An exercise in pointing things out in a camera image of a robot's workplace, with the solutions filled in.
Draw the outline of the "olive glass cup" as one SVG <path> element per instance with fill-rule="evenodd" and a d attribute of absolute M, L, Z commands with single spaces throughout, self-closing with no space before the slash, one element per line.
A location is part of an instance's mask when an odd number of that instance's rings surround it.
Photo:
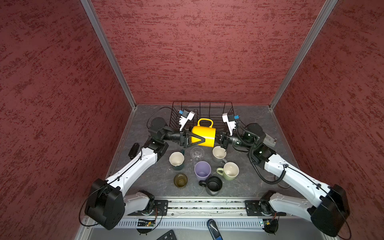
<path fill-rule="evenodd" d="M 187 185 L 187 183 L 188 183 L 188 177 L 185 174 L 177 174 L 174 177 L 174 185 L 179 189 L 184 188 Z"/>

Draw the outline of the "tape roll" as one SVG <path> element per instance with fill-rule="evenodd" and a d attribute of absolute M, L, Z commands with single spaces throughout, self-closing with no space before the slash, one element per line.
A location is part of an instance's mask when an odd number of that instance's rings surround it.
<path fill-rule="evenodd" d="M 276 183 L 276 185 L 284 190 L 291 188 L 291 186 L 284 181 L 280 181 L 279 183 Z"/>

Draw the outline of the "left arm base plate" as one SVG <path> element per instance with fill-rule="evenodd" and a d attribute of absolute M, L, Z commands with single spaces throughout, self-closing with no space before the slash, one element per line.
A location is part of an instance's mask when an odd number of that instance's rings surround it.
<path fill-rule="evenodd" d="M 168 200 L 150 200 L 147 207 L 143 211 L 136 211 L 129 214 L 129 216 L 156 216 L 156 215 L 167 215 L 168 211 Z"/>

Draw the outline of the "black blue handheld device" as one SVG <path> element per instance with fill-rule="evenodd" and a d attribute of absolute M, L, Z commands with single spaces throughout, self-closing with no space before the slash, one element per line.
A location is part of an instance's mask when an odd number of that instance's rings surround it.
<path fill-rule="evenodd" d="M 213 219 L 207 221 L 207 227 L 213 240 L 223 240 L 219 228 Z"/>

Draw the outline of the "purple cup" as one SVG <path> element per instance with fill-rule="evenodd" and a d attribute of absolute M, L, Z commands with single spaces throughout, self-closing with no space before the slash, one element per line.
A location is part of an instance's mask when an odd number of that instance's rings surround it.
<path fill-rule="evenodd" d="M 199 161 L 194 168 L 198 181 L 205 181 L 211 174 L 211 166 L 205 161 Z"/>

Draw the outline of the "yellow mug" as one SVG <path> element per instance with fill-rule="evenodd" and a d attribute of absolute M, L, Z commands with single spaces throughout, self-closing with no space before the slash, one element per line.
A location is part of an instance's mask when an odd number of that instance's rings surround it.
<path fill-rule="evenodd" d="M 200 144 L 199 146 L 210 147 L 210 148 L 214 147 L 215 137 L 216 137 L 216 129 L 213 126 L 214 126 L 213 120 L 201 118 L 198 120 L 197 125 L 193 127 L 193 128 L 207 128 L 207 134 L 206 135 L 197 135 L 197 136 L 204 137 L 206 139 L 206 142 L 203 144 Z"/>

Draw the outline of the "clear glass cup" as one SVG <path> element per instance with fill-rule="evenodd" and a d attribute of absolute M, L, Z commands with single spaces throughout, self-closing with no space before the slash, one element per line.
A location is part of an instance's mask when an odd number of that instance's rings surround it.
<path fill-rule="evenodd" d="M 202 161 L 204 158 L 205 152 L 200 147 L 195 147 L 191 150 L 191 158 L 194 162 Z"/>

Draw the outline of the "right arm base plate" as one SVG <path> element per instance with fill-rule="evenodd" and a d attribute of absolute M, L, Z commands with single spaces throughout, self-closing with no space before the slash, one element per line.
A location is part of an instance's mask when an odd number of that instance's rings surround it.
<path fill-rule="evenodd" d="M 274 216 L 286 216 L 286 213 L 276 212 L 273 210 L 268 201 L 259 201 L 259 200 L 246 200 L 245 209 L 248 217 L 274 217 Z"/>

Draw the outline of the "light green mug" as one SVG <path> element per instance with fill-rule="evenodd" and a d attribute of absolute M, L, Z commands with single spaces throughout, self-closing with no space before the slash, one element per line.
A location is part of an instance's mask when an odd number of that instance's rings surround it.
<path fill-rule="evenodd" d="M 222 168 L 217 168 L 216 172 L 225 180 L 232 181 L 239 175 L 240 169 L 237 164 L 228 162 Z"/>

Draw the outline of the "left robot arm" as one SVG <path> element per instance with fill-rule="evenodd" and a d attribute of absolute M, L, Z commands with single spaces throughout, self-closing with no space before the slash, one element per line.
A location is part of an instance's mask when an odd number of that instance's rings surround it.
<path fill-rule="evenodd" d="M 214 145 L 216 131 L 213 127 L 194 126 L 191 131 L 173 129 L 163 118 L 155 118 L 149 127 L 150 137 L 127 165 L 106 180 L 92 183 L 90 194 L 83 204 L 85 214 L 107 230 L 113 229 L 124 215 L 153 208 L 153 196 L 146 191 L 126 196 L 134 182 L 167 151 L 168 142 L 178 142 L 182 147 L 208 143 Z"/>

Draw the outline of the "dark green mug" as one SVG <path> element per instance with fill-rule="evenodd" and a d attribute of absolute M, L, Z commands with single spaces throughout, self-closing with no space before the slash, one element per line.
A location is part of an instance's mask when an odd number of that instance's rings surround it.
<path fill-rule="evenodd" d="M 169 157 L 169 162 L 175 171 L 181 171 L 184 168 L 184 151 L 174 152 Z"/>

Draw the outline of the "white grey mug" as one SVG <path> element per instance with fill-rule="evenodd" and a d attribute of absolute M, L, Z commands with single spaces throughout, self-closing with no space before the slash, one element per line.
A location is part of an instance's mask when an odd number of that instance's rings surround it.
<path fill-rule="evenodd" d="M 215 163 L 221 163 L 221 164 L 226 164 L 228 161 L 225 159 L 227 156 L 227 150 L 220 147 L 216 146 L 212 150 L 212 154 L 214 156 L 214 162 Z"/>

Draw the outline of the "black mug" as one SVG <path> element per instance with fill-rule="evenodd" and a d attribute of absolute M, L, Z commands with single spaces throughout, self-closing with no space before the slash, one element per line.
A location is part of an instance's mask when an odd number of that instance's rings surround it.
<path fill-rule="evenodd" d="M 217 196 L 223 187 L 223 182 L 220 178 L 212 176 L 206 180 L 199 181 L 199 186 L 204 187 L 208 195 Z"/>

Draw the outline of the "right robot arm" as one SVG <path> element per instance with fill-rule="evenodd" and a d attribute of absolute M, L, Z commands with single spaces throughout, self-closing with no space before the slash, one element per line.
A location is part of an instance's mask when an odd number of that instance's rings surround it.
<path fill-rule="evenodd" d="M 329 186 L 307 175 L 284 160 L 272 146 L 272 138 L 256 123 L 243 127 L 241 122 L 229 124 L 226 132 L 216 134 L 222 148 L 241 147 L 261 180 L 269 185 L 285 182 L 302 198 L 284 196 L 268 191 L 260 199 L 266 215 L 282 212 L 308 220 L 330 237 L 337 237 L 347 225 L 350 208 L 346 191 L 339 185 Z"/>

